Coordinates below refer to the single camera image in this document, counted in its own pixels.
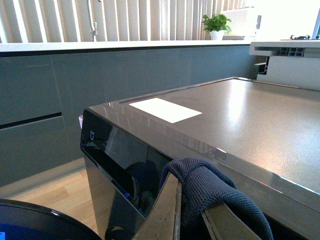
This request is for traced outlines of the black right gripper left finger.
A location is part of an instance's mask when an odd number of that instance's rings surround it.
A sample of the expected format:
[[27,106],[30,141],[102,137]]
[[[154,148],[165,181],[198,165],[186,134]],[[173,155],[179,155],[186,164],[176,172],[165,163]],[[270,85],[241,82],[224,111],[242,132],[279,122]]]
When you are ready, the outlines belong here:
[[181,227],[182,185],[169,173],[155,204],[134,235],[134,240],[179,240]]

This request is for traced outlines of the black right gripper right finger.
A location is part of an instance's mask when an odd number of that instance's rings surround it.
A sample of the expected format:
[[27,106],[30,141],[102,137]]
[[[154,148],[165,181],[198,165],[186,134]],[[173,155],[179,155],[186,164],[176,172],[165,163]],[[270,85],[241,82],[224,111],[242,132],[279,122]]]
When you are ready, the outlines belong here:
[[211,240],[260,240],[224,202],[214,203],[201,213]]

